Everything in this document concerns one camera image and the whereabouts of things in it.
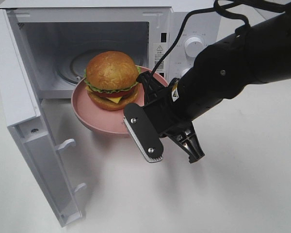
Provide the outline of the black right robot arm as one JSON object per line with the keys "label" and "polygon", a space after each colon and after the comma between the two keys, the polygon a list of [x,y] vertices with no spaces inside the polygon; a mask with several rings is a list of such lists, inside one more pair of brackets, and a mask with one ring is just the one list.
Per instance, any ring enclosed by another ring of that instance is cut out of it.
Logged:
{"label": "black right robot arm", "polygon": [[246,16],[228,11],[218,2],[213,10],[244,22],[234,34],[201,51],[183,77],[163,86],[153,71],[141,73],[144,105],[124,108],[124,123],[143,157],[150,163],[163,159],[161,138],[169,137],[194,163],[204,156],[192,121],[224,99],[232,99],[249,84],[291,79],[291,2],[246,0],[249,5],[277,16],[250,26]]}

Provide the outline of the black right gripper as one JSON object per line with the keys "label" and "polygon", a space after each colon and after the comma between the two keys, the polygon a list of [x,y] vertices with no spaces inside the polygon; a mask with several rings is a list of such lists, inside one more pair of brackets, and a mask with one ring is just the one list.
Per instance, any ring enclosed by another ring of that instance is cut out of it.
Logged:
{"label": "black right gripper", "polygon": [[144,159],[160,162],[163,145],[159,137],[168,136],[188,154],[190,164],[200,160],[205,154],[192,122],[180,119],[172,109],[171,85],[165,87],[149,71],[139,74],[137,81],[144,89],[144,107],[129,103],[123,121]]}

